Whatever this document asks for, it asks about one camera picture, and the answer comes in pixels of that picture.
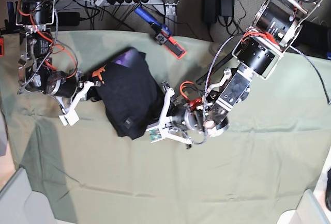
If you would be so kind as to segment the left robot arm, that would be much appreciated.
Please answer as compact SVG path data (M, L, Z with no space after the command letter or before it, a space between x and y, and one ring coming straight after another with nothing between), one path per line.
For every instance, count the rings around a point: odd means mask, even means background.
M187 146L194 141L189 131L205 138L222 135L229 127L228 113L244 101L254 77L268 79L285 52L303 29L304 21L323 0L266 0L256 13L231 57L238 61L236 68L225 68L217 83L205 80L203 95L179 103L174 89L163 83L164 104L156 123L147 127L152 142L171 139Z

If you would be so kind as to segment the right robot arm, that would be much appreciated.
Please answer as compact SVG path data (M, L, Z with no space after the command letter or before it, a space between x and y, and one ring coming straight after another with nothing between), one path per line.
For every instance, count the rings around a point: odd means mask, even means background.
M59 103L64 118L75 115L78 102L96 84L80 81L76 55L59 41L58 32L51 32L51 25L56 28L60 25L55 6L56 0L18 0L16 24L21 28L18 94L38 92L52 97ZM55 49L73 60L70 72L52 65Z

